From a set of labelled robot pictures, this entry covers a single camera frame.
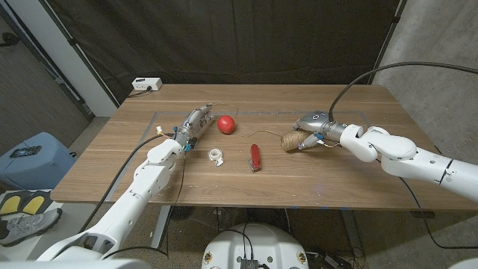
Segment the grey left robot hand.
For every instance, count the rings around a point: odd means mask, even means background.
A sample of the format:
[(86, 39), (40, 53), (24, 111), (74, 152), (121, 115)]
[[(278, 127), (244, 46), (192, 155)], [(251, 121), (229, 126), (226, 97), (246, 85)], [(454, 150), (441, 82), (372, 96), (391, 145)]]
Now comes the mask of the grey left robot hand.
[(193, 110), (184, 120), (179, 130), (174, 136), (174, 140), (178, 142), (187, 152), (193, 149), (201, 136), (202, 130), (212, 121), (211, 109), (214, 107), (212, 103), (203, 105)]

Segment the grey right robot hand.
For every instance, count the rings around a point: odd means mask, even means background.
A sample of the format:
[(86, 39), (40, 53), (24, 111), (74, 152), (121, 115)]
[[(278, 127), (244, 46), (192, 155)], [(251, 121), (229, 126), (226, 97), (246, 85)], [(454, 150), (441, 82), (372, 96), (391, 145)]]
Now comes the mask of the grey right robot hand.
[(309, 135), (298, 143), (298, 149), (307, 149), (318, 145), (338, 146), (341, 135), (347, 126), (347, 124), (330, 120), (329, 114), (323, 111), (306, 114), (293, 124), (294, 130), (309, 132)]

